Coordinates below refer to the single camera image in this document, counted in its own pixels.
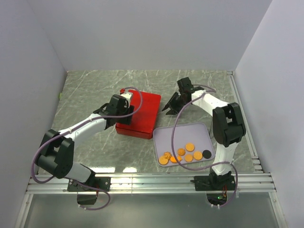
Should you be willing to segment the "plain orange round cookie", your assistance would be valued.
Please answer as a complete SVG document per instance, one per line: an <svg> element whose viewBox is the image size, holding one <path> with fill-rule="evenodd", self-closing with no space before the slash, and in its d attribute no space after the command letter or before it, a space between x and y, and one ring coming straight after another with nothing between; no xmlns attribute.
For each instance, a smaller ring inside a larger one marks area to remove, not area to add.
<svg viewBox="0 0 304 228"><path fill-rule="evenodd" d="M193 156L191 154L186 154L184 157L184 160L186 162L192 162L193 161Z"/></svg>

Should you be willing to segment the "red box lid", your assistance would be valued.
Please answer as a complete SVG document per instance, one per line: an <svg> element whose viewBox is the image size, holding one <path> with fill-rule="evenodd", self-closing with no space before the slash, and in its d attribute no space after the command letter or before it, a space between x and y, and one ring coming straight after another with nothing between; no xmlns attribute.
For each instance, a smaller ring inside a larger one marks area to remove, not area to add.
<svg viewBox="0 0 304 228"><path fill-rule="evenodd" d="M143 98L142 106L137 113L132 115L130 128L143 132L153 132L160 107L161 95L143 91L141 91L141 94Z"/></svg>

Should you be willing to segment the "dotted round biscuit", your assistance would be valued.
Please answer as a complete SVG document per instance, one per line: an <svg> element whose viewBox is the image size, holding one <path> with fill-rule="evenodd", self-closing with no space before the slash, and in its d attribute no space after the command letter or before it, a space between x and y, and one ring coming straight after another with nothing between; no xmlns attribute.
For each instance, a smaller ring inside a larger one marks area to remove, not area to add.
<svg viewBox="0 0 304 228"><path fill-rule="evenodd" d="M166 165L166 164L168 164L169 160L167 158L163 157L163 156L160 156L158 161L159 161L160 165Z"/></svg>
<svg viewBox="0 0 304 228"><path fill-rule="evenodd" d="M203 158L202 152L200 151L195 151L193 153L193 158L197 161L200 161Z"/></svg>
<svg viewBox="0 0 304 228"><path fill-rule="evenodd" d="M192 144L192 143L187 143L187 144L185 145L185 149L186 149L187 151L189 151L189 152L192 152L192 151L194 151L194 149L195 149L195 145Z"/></svg>

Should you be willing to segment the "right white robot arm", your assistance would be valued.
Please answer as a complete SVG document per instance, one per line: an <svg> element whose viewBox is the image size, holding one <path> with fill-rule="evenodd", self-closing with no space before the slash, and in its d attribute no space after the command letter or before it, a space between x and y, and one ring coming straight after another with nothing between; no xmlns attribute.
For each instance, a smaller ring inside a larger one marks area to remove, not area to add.
<svg viewBox="0 0 304 228"><path fill-rule="evenodd" d="M215 96L215 89L207 85L195 85L189 77L177 81L175 92L164 110L167 115L180 116L186 107L195 105L212 117L212 130L217 142L215 159L209 169L209 175L196 176L192 180L196 191L236 190L238 175L232 163L238 144L246 135L243 115L238 103L227 103Z"/></svg>

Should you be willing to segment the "dotted round biscuit middle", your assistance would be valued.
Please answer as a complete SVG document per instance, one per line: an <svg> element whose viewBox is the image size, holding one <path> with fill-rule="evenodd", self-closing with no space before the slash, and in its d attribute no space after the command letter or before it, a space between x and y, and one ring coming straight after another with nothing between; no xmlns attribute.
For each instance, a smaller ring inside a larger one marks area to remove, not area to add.
<svg viewBox="0 0 304 228"><path fill-rule="evenodd" d="M192 152L192 151L194 151L194 149L195 149L195 145L192 144L192 143L187 143L187 144L185 145L185 149L186 149L187 151L189 151L189 152Z"/></svg>

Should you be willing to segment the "swirl cookie lower left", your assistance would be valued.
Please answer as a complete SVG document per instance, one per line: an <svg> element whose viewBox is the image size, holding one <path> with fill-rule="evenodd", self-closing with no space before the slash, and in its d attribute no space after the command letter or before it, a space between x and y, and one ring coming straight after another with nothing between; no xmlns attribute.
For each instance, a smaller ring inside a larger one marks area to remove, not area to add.
<svg viewBox="0 0 304 228"><path fill-rule="evenodd" d="M171 157L172 157L172 154L170 153L170 152L165 152L164 154L163 154L163 156L164 156L164 158L166 158L166 159L170 159Z"/></svg>

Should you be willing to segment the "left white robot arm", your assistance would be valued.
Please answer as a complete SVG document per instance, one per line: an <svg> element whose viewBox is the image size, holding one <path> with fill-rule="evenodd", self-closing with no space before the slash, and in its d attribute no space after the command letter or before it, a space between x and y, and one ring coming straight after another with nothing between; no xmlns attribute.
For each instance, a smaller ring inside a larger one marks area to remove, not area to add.
<svg viewBox="0 0 304 228"><path fill-rule="evenodd" d="M42 168L52 177L71 179L85 191L97 187L95 172L74 162L74 150L84 140L117 123L130 124L134 112L132 97L130 92L113 95L110 102L81 122L61 131L48 130L34 155L32 166Z"/></svg>

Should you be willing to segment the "swirl cookie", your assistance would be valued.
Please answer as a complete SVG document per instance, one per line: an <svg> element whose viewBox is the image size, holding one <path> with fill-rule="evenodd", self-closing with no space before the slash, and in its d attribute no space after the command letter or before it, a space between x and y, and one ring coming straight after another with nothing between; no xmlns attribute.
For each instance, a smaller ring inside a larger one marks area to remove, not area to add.
<svg viewBox="0 0 304 228"><path fill-rule="evenodd" d="M165 152L164 154L163 154L163 156L164 156L164 158L166 158L166 159L170 159L171 157L172 157L172 154L170 153L170 152Z"/></svg>
<svg viewBox="0 0 304 228"><path fill-rule="evenodd" d="M186 153L186 151L185 151L184 148L179 148L179 149L177 150L177 153L178 153L179 156L184 156L185 153Z"/></svg>

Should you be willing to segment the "lilac plastic tray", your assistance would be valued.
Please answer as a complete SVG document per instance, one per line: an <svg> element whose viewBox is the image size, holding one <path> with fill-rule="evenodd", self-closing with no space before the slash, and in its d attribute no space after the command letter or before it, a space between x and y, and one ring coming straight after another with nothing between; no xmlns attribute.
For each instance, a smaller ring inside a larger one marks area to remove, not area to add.
<svg viewBox="0 0 304 228"><path fill-rule="evenodd" d="M202 161L208 161L212 160L215 157L215 151L213 148L213 144L211 142L211 139L209 137L209 132L207 130L207 127L203 123L188 123L188 124L182 124L177 125L174 131L174 150L171 149L171 133L172 133L172 127L161 127L156 128L153 131L153 141L154 141L154 148L155 148L155 154L156 154L156 160L159 164L159 157L163 156L165 152L170 152L173 156L175 154L177 157L179 156L177 153L177 150L179 148L184 148L187 143L192 143L195 145L195 149L192 152L189 152L185 149L186 154L191 154L193 156L193 153L195 151L203 152L204 150L209 150L212 153L211 158L205 159L204 157L200 160ZM193 158L192 162L186 162L184 160L184 156L182 157L182 161L180 161L182 164L191 164L200 162ZM166 165L160 165L162 167L170 167L170 166L177 166L178 163L172 163L170 160L168 161L168 164Z"/></svg>

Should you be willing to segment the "dotted round biscuit left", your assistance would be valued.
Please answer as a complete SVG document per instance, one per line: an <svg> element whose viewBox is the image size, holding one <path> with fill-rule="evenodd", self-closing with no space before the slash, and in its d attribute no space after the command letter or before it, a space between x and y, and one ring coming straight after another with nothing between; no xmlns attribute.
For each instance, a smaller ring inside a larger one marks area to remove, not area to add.
<svg viewBox="0 0 304 228"><path fill-rule="evenodd" d="M168 164L169 160L167 158L163 157L163 156L160 156L158 161L159 161L160 165L166 165L166 164Z"/></svg>

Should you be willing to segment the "black sandwich cookie right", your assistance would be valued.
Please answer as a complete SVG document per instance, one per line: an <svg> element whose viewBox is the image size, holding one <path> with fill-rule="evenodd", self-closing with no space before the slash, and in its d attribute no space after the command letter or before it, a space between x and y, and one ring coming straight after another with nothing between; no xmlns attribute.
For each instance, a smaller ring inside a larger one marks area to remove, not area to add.
<svg viewBox="0 0 304 228"><path fill-rule="evenodd" d="M211 151L209 151L209 150L204 150L204 151L202 152L202 155L203 155L203 157L204 157L205 159L209 159L209 158L211 158L212 153L211 153Z"/></svg>

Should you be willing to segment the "red cookie box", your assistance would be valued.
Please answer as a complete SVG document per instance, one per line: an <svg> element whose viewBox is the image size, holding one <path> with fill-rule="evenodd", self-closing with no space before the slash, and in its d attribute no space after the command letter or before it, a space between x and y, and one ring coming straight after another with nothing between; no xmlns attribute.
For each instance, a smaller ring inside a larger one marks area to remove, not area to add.
<svg viewBox="0 0 304 228"><path fill-rule="evenodd" d="M143 131L134 130L134 129L130 128L130 125L118 123L118 124L116 124L115 129L116 129L116 132L121 135L126 135L126 136L141 138L141 139L147 139L147 140L152 138L152 131L143 132Z"/></svg>

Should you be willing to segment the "dotted round biscuit right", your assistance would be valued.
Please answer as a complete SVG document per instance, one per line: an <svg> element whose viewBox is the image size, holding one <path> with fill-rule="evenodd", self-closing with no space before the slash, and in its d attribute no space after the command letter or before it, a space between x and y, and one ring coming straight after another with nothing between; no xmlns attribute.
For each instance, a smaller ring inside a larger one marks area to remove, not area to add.
<svg viewBox="0 0 304 228"><path fill-rule="evenodd" d="M203 158L202 152L200 151L195 151L193 153L193 158L197 161L200 161Z"/></svg>

